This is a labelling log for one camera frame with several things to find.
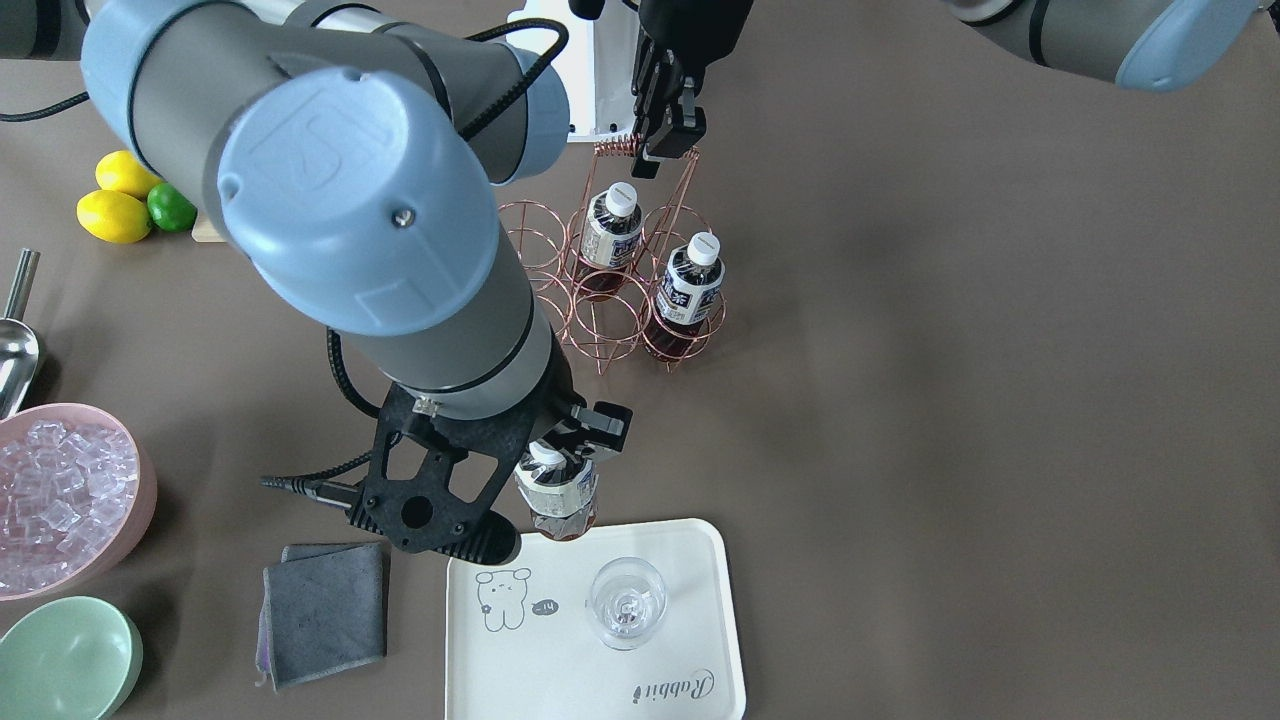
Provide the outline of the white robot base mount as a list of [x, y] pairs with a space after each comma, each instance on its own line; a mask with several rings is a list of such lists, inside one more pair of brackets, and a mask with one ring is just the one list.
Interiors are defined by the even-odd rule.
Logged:
[[567, 1], [517, 1], [508, 22], [526, 18], [558, 20], [570, 32], [566, 49], [552, 63], [570, 100], [571, 143], [595, 143], [631, 135], [632, 94], [639, 17], [625, 1], [605, 1], [600, 17], [576, 17]]

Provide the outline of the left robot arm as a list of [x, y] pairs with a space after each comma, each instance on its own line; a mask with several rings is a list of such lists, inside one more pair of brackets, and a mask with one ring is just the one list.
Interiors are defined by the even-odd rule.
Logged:
[[[750, 1], [635, 1], [631, 173], [650, 179], [707, 131], [696, 99], [707, 68], [728, 56]], [[1166, 94], [1216, 64], [1275, 1], [948, 1], [948, 14], [1006, 53], [1120, 88]]]

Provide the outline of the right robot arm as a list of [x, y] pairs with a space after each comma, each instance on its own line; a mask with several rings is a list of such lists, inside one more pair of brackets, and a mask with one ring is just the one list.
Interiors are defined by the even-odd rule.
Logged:
[[3, 56], [78, 61], [87, 97], [291, 306], [346, 336], [436, 424], [590, 465], [626, 424], [588, 410], [492, 190], [561, 155], [570, 37], [467, 38], [366, 6], [5, 1]]

